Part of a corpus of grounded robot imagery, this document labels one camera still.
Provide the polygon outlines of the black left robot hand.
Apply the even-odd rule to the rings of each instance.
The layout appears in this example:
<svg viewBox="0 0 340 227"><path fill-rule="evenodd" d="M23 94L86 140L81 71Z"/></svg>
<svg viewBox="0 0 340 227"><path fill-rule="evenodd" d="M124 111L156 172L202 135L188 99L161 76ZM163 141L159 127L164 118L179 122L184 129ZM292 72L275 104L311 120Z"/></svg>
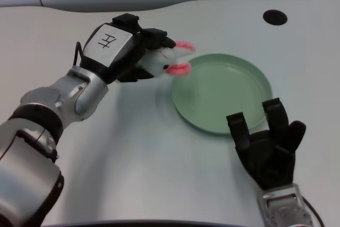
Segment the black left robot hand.
<svg viewBox="0 0 340 227"><path fill-rule="evenodd" d="M138 16L125 13L96 28L84 46L77 42L73 64L80 57L80 67L95 73L106 84L116 80L137 82L156 76L139 63L148 53L175 46L166 31L143 29Z"/></svg>

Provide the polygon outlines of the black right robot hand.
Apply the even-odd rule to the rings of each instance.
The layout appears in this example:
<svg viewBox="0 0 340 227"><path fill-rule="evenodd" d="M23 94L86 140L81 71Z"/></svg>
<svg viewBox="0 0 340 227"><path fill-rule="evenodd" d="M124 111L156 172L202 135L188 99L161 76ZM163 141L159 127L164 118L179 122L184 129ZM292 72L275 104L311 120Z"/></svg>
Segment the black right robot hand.
<svg viewBox="0 0 340 227"><path fill-rule="evenodd" d="M306 125L288 122L286 110L279 98L262 103L268 130L249 133L242 112L226 117L238 157L262 190L293 183L295 152Z"/></svg>

